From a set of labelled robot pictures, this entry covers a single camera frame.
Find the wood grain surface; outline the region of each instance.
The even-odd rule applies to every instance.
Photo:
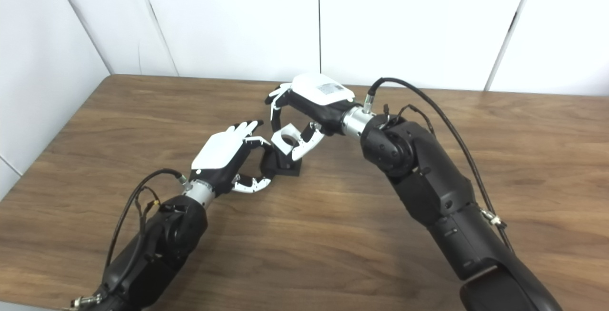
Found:
[[[112,76],[0,203],[0,300],[64,307],[98,286],[131,190],[161,167],[187,172],[207,138],[268,118],[277,83]],[[366,88],[354,87],[359,98]],[[519,257],[565,310],[609,305],[609,99],[429,90],[470,147]],[[376,111],[415,103],[469,177],[450,133],[414,94],[384,88]],[[407,118],[417,119],[415,114]],[[285,111],[285,123],[309,121]],[[270,125],[258,134],[268,138]],[[246,173],[256,173],[256,153]],[[173,179],[150,184],[165,198]],[[227,194],[152,310],[463,310],[461,282],[359,144],[334,136],[300,177]],[[134,215],[118,248],[134,235]]]

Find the robotic arm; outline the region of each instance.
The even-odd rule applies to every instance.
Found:
[[[139,311],[154,304],[174,279],[207,229],[206,209],[213,200],[231,190],[252,193],[268,186],[272,177],[248,177],[239,168],[254,148],[272,151],[269,142],[253,131],[262,121],[233,125],[209,138],[191,165],[190,178],[163,169],[144,179],[131,194],[111,242],[102,282],[93,296],[72,301],[68,310]],[[161,203],[148,203],[140,216],[140,232],[110,262],[116,236],[132,201],[145,188],[146,181],[169,173],[184,186],[184,192]],[[145,220],[152,205],[157,213]]]
[[[455,274],[466,281],[461,301],[468,311],[560,311],[550,292],[494,233],[491,224],[504,224],[479,207],[471,182],[435,136],[388,110],[372,114],[374,94],[364,105],[353,98],[332,79],[306,74],[281,84],[265,102],[271,105],[276,134],[283,132],[280,108],[290,105],[314,120],[314,134],[359,141],[364,158],[387,176],[409,214],[428,229]],[[306,153],[318,142],[304,134],[297,140],[291,153],[283,152],[287,157],[300,158],[295,151]],[[281,137],[272,138],[277,148],[281,142]]]

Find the label sticker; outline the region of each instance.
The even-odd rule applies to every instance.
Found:
[[[317,90],[320,90],[324,95],[331,95],[334,92],[339,92],[344,90],[344,87],[335,84],[335,83],[326,83],[320,86],[317,86]]]

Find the black base block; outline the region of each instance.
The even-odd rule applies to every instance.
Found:
[[[302,159],[291,161],[283,153],[275,149],[274,151],[267,151],[263,155],[263,159],[260,162],[260,172],[269,179],[272,179],[275,175],[299,176],[301,165]]]

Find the white wall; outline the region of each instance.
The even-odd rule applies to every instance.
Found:
[[[609,0],[527,0],[491,90],[609,95]]]
[[[70,0],[112,73],[178,75],[148,0]]]
[[[15,183],[19,180],[19,174],[6,162],[0,160],[0,201]]]
[[[0,0],[0,199],[106,75],[68,0]]]
[[[150,0],[180,75],[288,81],[319,72],[317,0]]]
[[[520,0],[320,0],[322,72],[482,90]]]

